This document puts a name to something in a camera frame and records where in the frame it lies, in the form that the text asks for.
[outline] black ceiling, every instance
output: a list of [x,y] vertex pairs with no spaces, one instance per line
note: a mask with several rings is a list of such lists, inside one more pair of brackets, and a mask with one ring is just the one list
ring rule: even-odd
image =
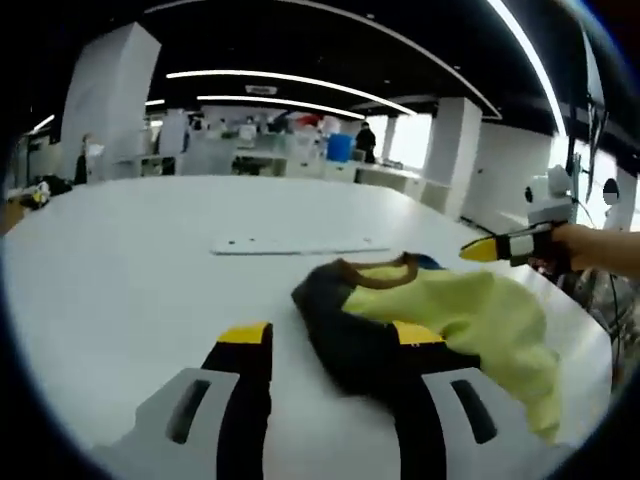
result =
[[[586,104],[584,53],[577,23],[555,0],[503,0],[538,51],[560,102]],[[263,70],[301,75],[363,90],[384,98],[403,95],[466,95],[492,114],[474,93],[420,52],[376,29],[308,6],[275,0],[186,3],[145,14],[165,2],[83,2],[68,11],[58,8],[32,21],[40,42],[31,67],[31,109],[26,128],[51,113],[58,119],[75,59],[82,45],[111,29],[138,21],[162,44],[149,98],[167,105],[194,106],[196,95],[246,95],[246,84],[274,85],[278,98],[350,109],[365,100],[331,89],[295,82],[246,77],[195,77],[168,80],[167,73],[201,69]],[[548,105],[526,56],[488,2],[480,0],[323,0],[325,5],[373,15],[388,27],[426,48],[473,84],[495,107],[503,122],[551,133],[551,113],[528,107]],[[603,23],[637,69],[640,55],[630,25],[617,1],[599,0]],[[596,46],[599,60],[604,51]],[[612,119],[640,137],[637,94],[629,91],[620,71],[602,63],[605,96]],[[433,103],[407,105],[433,110]],[[376,109],[372,112],[393,110]]]

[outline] window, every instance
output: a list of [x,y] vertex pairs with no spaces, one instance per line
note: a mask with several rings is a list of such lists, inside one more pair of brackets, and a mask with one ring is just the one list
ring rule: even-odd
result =
[[633,214],[633,218],[631,219],[631,229],[632,232],[640,232],[640,205],[638,205],[638,200],[636,200],[636,211]]
[[391,141],[391,160],[422,170],[431,138],[431,115],[400,115]]
[[382,147],[384,146],[389,117],[386,115],[377,115],[375,117],[367,118],[366,121],[369,123],[369,128],[371,128],[371,131],[376,136],[376,147],[373,149],[373,154],[376,158],[380,158],[382,156]]
[[[551,158],[549,160],[549,167],[555,165],[566,164],[567,149],[569,148],[568,137],[556,137],[551,147]],[[582,169],[589,168],[589,147],[586,143],[576,140],[575,146],[576,153],[582,156]],[[593,219],[593,224],[597,228],[603,228],[604,222],[607,218],[606,213],[609,210],[609,206],[604,202],[602,195],[602,189],[605,182],[610,178],[617,177],[616,159],[606,152],[599,150],[596,153],[595,172],[593,175],[593,190],[589,201],[585,203],[587,197],[587,187],[589,184],[589,174],[582,172],[578,177],[578,199],[586,207],[589,215]],[[585,209],[578,206],[577,223],[581,225],[593,226],[589,215],[585,212]]]

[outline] white pillar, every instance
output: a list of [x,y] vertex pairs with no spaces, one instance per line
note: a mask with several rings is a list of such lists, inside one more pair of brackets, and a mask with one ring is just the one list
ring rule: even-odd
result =
[[145,102],[159,51],[160,43],[137,23],[118,28],[84,47],[62,118],[61,175],[73,178],[86,133],[105,145],[105,170],[114,160],[138,153]]
[[458,219],[478,150],[482,110],[466,98],[443,98],[424,167],[427,180],[449,185],[445,215]]
[[384,132],[384,144],[382,145],[382,159],[386,160],[391,155],[391,142],[393,142],[393,136],[396,133],[396,125],[398,124],[398,117],[389,117],[387,120],[387,128]]

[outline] person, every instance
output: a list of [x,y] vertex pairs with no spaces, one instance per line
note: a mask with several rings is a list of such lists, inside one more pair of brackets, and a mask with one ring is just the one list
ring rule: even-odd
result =
[[552,238],[569,251],[572,270],[597,268],[640,280],[640,232],[569,224],[554,229]]
[[85,133],[82,136],[82,150],[76,160],[76,173],[73,178],[74,185],[84,185],[87,183],[87,175],[90,173],[87,169],[87,147],[90,141],[91,134]]
[[376,163],[376,157],[373,155],[373,148],[376,146],[376,136],[369,128],[369,123],[364,122],[362,129],[356,137],[356,149],[365,152],[365,163]]

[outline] chair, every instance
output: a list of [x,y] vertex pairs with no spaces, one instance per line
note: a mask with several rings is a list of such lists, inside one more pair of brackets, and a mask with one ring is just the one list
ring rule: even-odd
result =
[[236,142],[196,136],[184,156],[182,175],[231,175]]

